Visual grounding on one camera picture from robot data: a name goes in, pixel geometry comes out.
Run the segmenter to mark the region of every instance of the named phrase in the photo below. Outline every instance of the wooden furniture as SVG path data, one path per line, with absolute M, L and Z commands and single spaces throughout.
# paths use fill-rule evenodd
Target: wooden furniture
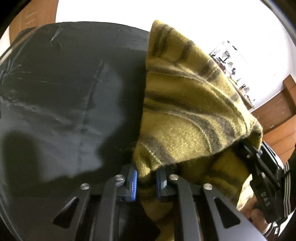
M 285 164 L 296 143 L 296 83 L 289 75 L 284 89 L 252 114 L 263 127 L 266 141 Z
M 296 114 L 296 83 L 291 75 L 283 81 L 284 89 L 252 114 L 263 127 L 263 133 L 277 128 Z
M 24 29 L 55 23 L 58 1 L 32 0 L 11 22 L 9 26 L 10 43 Z
M 296 143 L 296 115 L 274 130 L 263 135 L 263 140 L 280 157 L 283 164 L 287 162 L 295 149 Z

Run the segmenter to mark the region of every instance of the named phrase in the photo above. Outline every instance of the black plastic surface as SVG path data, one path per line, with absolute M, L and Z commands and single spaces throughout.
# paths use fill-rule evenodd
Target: black plastic surface
M 91 241 L 113 241 L 114 233 L 118 232 L 118 225 L 115 225 L 118 220 L 116 215 L 116 191 L 117 188 L 124 184 L 125 180 L 117 181 L 115 177 L 110 178 L 105 186 L 101 196 L 94 236 Z
M 177 186 L 180 219 L 181 219 L 181 234 L 180 240 L 183 241 L 201 241 L 200 225 L 198 223 L 198 212 L 195 208 L 190 183 L 182 177 L 177 180 L 168 180 L 173 185 Z
M 103 183 L 130 162 L 148 38 L 112 23 L 57 23 L 12 46 L 0 65 L 0 210 L 16 238 L 82 183 Z
M 213 187 L 212 190 L 203 190 L 210 207 L 210 212 L 213 217 L 215 229 L 219 240 L 228 241 L 264 241 L 265 237 L 247 220 L 242 213 L 236 210 L 235 206 L 225 198 L 222 193 Z M 221 212 L 221 206 L 218 206 L 215 200 L 219 199 L 219 203 L 223 203 L 224 207 L 227 207 L 228 212 L 231 212 L 236 217 L 230 221 L 232 225 L 226 225 L 225 221 L 220 215 L 224 215 L 225 212 Z
M 249 141 L 243 140 L 233 146 L 236 155 L 245 163 L 252 174 L 250 186 L 258 199 L 255 205 L 259 208 L 268 223 L 283 223 L 284 190 L 281 185 L 282 168 L 278 165 L 276 154 L 268 151 L 267 146 L 261 145 L 260 154 Z

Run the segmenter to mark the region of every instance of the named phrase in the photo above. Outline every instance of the striped cloth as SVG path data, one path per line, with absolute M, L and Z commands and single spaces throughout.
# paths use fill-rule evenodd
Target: striped cloth
M 295 210 L 295 152 L 284 165 L 284 215 L 288 217 Z
M 159 203 L 154 171 L 173 165 L 192 183 L 211 183 L 235 205 L 249 172 L 231 150 L 241 138 L 259 148 L 262 128 L 211 57 L 174 28 L 155 21 L 146 57 L 146 90 L 133 159 L 138 193 L 160 228 L 174 240 L 171 203 Z

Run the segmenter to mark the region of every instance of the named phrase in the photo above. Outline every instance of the white stripe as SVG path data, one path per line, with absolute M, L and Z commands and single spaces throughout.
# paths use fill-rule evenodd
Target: white stripe
M 285 194 L 284 194 L 284 215 L 285 215 L 285 218 L 287 217 L 287 210 L 286 210 L 286 199 L 287 199 L 287 178 L 285 177 Z
M 289 175 L 287 174 L 285 176 L 285 179 L 287 180 L 287 191 L 286 191 L 286 212 L 287 212 L 287 216 L 289 215 L 289 206 L 288 206 L 288 196 L 289 196 Z
M 291 213 L 291 203 L 290 203 L 290 193 L 291 193 L 291 174 L 288 174 L 289 179 L 288 179 L 288 184 L 289 184 L 289 192 L 288 192 L 288 205 L 289 205 L 289 209 L 288 209 L 288 215 Z
M 287 163 L 284 165 L 284 174 L 286 174 L 289 170 L 290 170 L 290 166 L 289 166 L 289 163 L 287 162 Z

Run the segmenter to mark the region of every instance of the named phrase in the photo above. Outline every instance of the wooden cabinet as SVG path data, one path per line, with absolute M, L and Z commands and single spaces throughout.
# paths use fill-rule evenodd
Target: wooden cabinet
M 285 164 L 295 149 L 296 115 L 274 130 L 264 134 L 263 140 L 270 145 Z
M 290 99 L 296 105 L 296 83 L 293 80 L 292 76 L 289 75 L 284 81 L 284 90 L 288 93 Z
M 296 114 L 296 107 L 284 89 L 270 101 L 254 110 L 252 114 L 262 125 L 265 134 L 293 117 Z

